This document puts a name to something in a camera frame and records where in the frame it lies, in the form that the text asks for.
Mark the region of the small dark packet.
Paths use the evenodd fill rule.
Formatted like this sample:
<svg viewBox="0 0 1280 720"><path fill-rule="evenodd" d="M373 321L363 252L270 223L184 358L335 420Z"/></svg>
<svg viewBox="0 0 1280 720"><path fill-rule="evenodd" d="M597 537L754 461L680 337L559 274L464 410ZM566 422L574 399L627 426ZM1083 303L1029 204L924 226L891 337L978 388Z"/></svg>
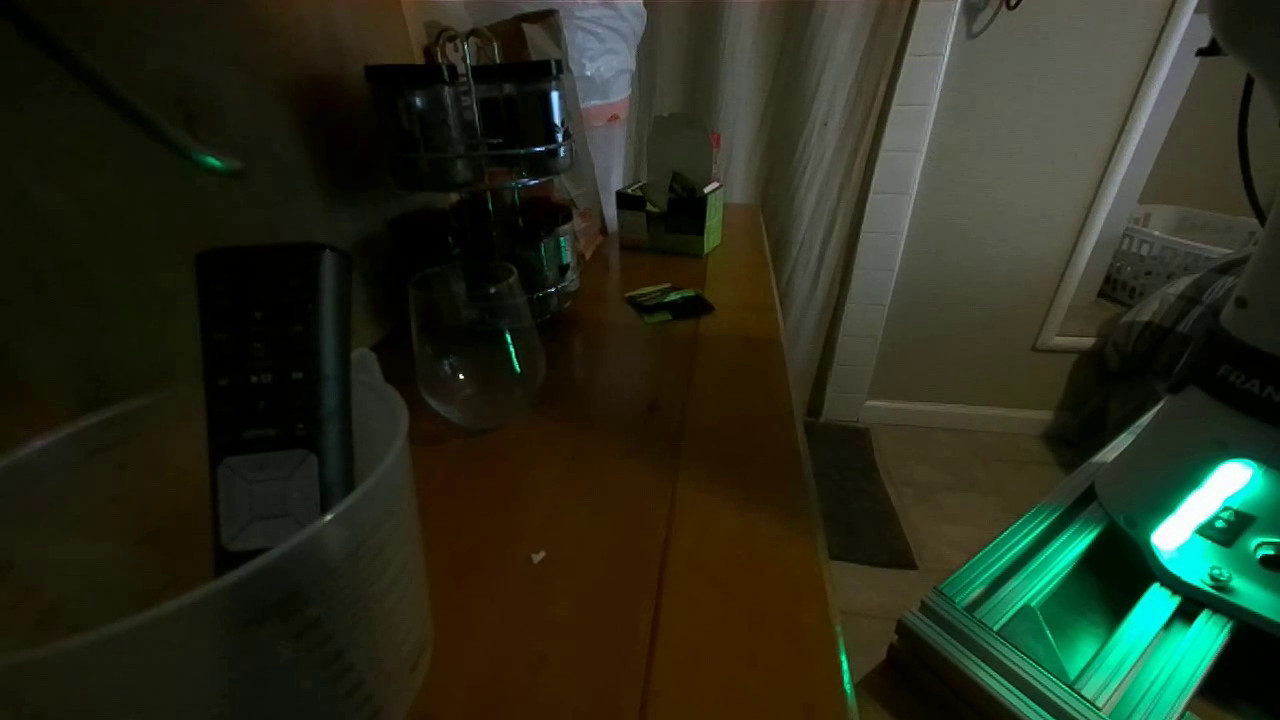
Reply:
<svg viewBox="0 0 1280 720"><path fill-rule="evenodd" d="M675 321L701 321L711 315L715 303L701 288L685 282L642 282L627 293L627 309L642 323L675 323Z"/></svg>

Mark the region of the green cardboard box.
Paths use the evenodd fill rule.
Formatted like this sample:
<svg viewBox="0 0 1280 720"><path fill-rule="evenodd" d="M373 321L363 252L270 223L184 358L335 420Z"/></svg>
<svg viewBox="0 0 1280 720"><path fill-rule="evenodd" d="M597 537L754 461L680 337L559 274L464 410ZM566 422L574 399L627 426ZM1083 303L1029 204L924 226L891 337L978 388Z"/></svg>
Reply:
<svg viewBox="0 0 1280 720"><path fill-rule="evenodd" d="M615 191L618 243L659 255L707 255L725 243L725 186L666 181L666 199L657 204L647 185L623 185Z"/></svg>

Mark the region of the white laundry basket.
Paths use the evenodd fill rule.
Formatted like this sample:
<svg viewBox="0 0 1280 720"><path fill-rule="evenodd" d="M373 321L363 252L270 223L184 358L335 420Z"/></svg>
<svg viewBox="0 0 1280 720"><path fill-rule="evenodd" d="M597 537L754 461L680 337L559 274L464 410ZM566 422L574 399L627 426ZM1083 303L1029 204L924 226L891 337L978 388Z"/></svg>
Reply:
<svg viewBox="0 0 1280 720"><path fill-rule="evenodd" d="M1131 309L1178 274L1252 252L1259 234L1263 226L1252 215L1188 204L1141 204L1116 240L1101 296Z"/></svg>

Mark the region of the wooden dresser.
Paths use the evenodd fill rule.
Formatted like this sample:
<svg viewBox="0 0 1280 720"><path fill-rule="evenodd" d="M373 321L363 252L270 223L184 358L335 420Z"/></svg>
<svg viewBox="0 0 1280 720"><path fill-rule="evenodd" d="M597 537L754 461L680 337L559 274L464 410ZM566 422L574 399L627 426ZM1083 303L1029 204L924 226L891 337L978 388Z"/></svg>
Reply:
<svg viewBox="0 0 1280 720"><path fill-rule="evenodd" d="M642 323L627 293L715 311ZM764 219L597 255L541 403L408 422L434 653L408 720L857 720Z"/></svg>

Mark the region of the stemless clear glass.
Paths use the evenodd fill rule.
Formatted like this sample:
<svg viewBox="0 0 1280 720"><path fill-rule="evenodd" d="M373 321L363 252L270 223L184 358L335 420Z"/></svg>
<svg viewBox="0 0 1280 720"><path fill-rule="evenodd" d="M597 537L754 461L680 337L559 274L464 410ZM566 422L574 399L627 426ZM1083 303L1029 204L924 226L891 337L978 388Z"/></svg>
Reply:
<svg viewBox="0 0 1280 720"><path fill-rule="evenodd" d="M450 426L486 430L531 410L544 340L510 263L434 263L408 282L411 376Z"/></svg>

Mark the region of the rotating spice rack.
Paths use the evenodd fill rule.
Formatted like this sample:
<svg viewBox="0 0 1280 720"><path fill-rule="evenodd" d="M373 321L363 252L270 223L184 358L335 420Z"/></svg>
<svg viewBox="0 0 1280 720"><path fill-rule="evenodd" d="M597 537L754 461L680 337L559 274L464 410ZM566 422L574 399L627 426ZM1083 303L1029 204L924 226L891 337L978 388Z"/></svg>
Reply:
<svg viewBox="0 0 1280 720"><path fill-rule="evenodd" d="M417 62L369 62L411 206L391 248L420 266L506 263L535 321L581 288L564 62L495 31L434 31Z"/></svg>

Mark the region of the black remote control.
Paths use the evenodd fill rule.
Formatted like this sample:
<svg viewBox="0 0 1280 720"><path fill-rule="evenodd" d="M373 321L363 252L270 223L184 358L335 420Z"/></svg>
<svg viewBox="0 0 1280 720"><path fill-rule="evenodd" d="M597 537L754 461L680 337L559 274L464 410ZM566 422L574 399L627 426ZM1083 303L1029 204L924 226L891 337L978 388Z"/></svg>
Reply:
<svg viewBox="0 0 1280 720"><path fill-rule="evenodd" d="M351 489L351 258L330 243L194 255L210 563L230 571Z"/></svg>

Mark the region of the clear plastic jug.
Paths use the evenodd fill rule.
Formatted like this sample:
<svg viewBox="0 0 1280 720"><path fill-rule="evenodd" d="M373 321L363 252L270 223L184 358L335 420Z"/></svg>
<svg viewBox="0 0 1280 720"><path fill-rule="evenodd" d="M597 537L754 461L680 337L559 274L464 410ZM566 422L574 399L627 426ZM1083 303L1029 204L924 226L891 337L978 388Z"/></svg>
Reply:
<svg viewBox="0 0 1280 720"><path fill-rule="evenodd" d="M408 720L430 664L408 406L351 358L354 491L210 566L203 399L0 457L0 720Z"/></svg>

